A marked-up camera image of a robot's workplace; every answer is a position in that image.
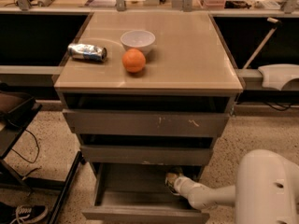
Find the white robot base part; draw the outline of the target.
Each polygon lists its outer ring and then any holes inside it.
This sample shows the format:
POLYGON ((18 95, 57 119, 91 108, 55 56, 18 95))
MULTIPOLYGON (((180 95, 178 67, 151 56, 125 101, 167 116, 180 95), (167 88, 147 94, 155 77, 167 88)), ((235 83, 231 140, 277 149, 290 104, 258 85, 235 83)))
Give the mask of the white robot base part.
POLYGON ((281 91, 283 87, 299 78, 298 64, 270 64, 260 66, 258 71, 263 76, 262 87, 281 91))

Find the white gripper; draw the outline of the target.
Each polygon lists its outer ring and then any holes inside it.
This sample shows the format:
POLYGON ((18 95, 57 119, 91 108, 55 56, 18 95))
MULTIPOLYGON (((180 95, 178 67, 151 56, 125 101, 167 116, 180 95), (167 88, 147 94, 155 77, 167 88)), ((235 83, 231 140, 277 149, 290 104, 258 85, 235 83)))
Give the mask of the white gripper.
POLYGON ((176 193, 187 200, 194 199, 202 190, 202 185, 194 182, 186 176, 178 177, 174 182, 176 193))

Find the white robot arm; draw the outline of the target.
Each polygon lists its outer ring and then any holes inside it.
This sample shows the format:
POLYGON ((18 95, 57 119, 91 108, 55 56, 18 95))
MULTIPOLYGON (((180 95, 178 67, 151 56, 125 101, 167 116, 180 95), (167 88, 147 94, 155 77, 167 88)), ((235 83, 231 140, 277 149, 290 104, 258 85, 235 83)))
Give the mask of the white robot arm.
POLYGON ((232 186, 212 189, 179 175, 173 188, 196 210, 232 206, 235 224, 298 224, 299 166, 269 150, 246 154, 232 186))

